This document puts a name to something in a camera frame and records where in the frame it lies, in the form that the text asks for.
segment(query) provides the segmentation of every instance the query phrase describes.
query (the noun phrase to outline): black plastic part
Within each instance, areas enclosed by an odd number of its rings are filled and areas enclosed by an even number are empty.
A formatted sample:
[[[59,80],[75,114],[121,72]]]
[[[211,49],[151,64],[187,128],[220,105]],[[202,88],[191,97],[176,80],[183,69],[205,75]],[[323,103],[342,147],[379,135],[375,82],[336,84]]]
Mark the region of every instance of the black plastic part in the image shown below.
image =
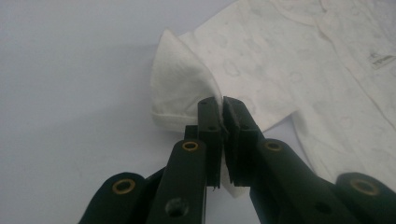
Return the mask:
[[[223,106],[228,131],[224,152],[230,179],[235,186],[251,186],[256,172],[252,154],[262,132],[242,101],[224,97]]]
[[[206,144],[207,185],[219,188],[223,140],[219,106],[214,97],[198,103],[198,139]]]
[[[262,222],[360,223],[287,144],[262,139],[255,155],[262,180],[251,187],[250,197]]]
[[[175,144],[148,214],[148,224],[205,222],[205,143]]]
[[[339,175],[335,192],[361,223],[396,223],[396,193],[359,173]]]
[[[134,187],[127,193],[118,194],[114,185],[121,180],[133,180]],[[131,188],[128,182],[122,188]],[[122,173],[110,177],[93,196],[79,224],[129,224],[144,223],[141,206],[144,201],[145,179],[141,175]]]

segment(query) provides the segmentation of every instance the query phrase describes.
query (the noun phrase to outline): fabric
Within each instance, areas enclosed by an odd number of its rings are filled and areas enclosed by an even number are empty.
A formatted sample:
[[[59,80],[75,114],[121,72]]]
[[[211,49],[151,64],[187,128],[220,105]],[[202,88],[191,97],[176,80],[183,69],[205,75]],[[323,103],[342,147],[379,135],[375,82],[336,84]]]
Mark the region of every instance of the fabric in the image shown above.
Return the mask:
[[[154,122],[183,132],[186,124],[197,123],[197,103],[221,94],[210,71],[183,43],[166,30],[152,66],[151,95]]]
[[[396,189],[395,46],[366,2],[240,0],[179,39],[263,131],[292,113],[319,176]]]

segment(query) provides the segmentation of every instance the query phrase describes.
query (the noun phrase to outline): white background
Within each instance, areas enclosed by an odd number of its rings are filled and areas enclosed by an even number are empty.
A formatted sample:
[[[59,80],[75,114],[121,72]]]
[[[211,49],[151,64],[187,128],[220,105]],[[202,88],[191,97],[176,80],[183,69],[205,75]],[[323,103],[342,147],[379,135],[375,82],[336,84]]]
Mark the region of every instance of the white background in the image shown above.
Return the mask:
[[[182,133],[150,117],[162,31],[232,0],[0,3],[0,223],[77,223],[109,177],[163,168]],[[299,148],[290,119],[266,136]],[[208,189],[206,223],[258,223],[248,193]]]

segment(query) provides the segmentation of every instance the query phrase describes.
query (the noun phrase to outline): white garment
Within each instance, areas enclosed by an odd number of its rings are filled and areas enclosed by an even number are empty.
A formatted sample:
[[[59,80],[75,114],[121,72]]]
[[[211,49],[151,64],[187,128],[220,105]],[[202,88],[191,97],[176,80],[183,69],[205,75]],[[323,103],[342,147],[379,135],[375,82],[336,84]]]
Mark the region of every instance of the white garment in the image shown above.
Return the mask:
[[[186,46],[161,51],[189,48],[221,94],[244,101],[262,130],[295,111],[297,134],[319,176],[334,182],[360,172],[396,189],[396,116],[389,109],[396,105],[396,61],[372,66],[396,54],[364,4],[241,0],[180,39]],[[163,37],[160,46],[168,41]],[[153,70],[153,81],[162,69]]]

